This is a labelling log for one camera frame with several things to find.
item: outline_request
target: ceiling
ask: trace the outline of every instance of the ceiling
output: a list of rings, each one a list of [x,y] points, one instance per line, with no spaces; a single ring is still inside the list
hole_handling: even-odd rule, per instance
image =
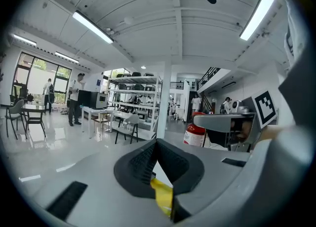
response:
[[[256,58],[244,57],[251,42],[239,38],[258,0],[25,0],[12,25],[38,46],[78,59],[92,72],[115,68],[163,71],[171,60],[179,73],[205,73],[209,67],[256,72],[268,59],[286,62],[283,44],[286,27],[278,20],[271,38],[257,50]],[[261,27],[279,13],[282,0],[274,3]],[[111,28],[114,44],[107,44],[72,18],[79,10],[104,31]],[[276,26],[283,26],[275,31]]]

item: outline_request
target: red fire extinguisher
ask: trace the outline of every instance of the red fire extinguisher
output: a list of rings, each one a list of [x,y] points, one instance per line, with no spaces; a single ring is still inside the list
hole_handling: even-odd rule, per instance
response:
[[[202,112],[194,112],[193,117],[197,114],[205,114]],[[190,123],[186,129],[186,133],[184,134],[183,143],[201,147],[203,145],[205,136],[205,129]]]

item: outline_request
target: floor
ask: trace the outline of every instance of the floor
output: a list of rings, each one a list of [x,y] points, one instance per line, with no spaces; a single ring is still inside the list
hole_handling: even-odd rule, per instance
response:
[[[43,116],[43,122],[47,138],[44,137],[39,124],[30,124],[28,139],[26,139],[22,122],[19,121],[18,140],[16,140],[11,123],[8,121],[9,137],[7,137],[5,119],[0,119],[0,133],[3,141],[0,145],[1,156],[7,160],[13,176],[20,180],[25,194],[30,197],[43,184],[54,179],[60,172],[70,168],[79,160],[114,144],[116,138],[115,131],[112,133],[103,131],[100,136],[98,126],[96,126],[96,133],[89,139],[88,133],[82,132],[80,125],[70,127],[68,117],[59,112]],[[165,140],[175,145],[183,144],[186,127],[187,125],[180,120],[175,121],[168,117]],[[129,144],[129,142],[129,137],[125,141],[123,135],[118,136],[118,144]],[[207,140],[205,147],[216,149],[218,145],[210,144]],[[160,166],[155,167],[154,171],[164,175]],[[169,184],[166,177],[161,181],[164,182],[165,179],[165,183]]]

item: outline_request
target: black slot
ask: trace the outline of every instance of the black slot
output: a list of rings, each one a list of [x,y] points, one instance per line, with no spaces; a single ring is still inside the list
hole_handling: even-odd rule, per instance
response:
[[[87,187],[87,184],[72,182],[47,208],[47,211],[65,221]]]
[[[241,161],[241,160],[235,160],[231,158],[224,158],[222,160],[223,163],[232,165],[232,166],[238,166],[238,167],[244,167],[245,164],[247,163],[246,161]]]

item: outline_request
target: jeans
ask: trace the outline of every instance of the jeans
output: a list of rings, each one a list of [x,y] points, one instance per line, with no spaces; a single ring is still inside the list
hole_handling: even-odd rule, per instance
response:
[[[68,112],[69,123],[73,122],[73,114],[75,115],[75,122],[78,122],[79,113],[80,113],[80,108],[79,108],[78,102],[75,100],[70,100],[69,112]]]
[[[46,106],[47,106],[47,103],[48,103],[48,110],[49,110],[49,113],[51,113],[51,103],[48,101],[48,97],[49,95],[45,95],[45,100],[44,100],[44,105],[45,105],[45,113],[46,113]]]

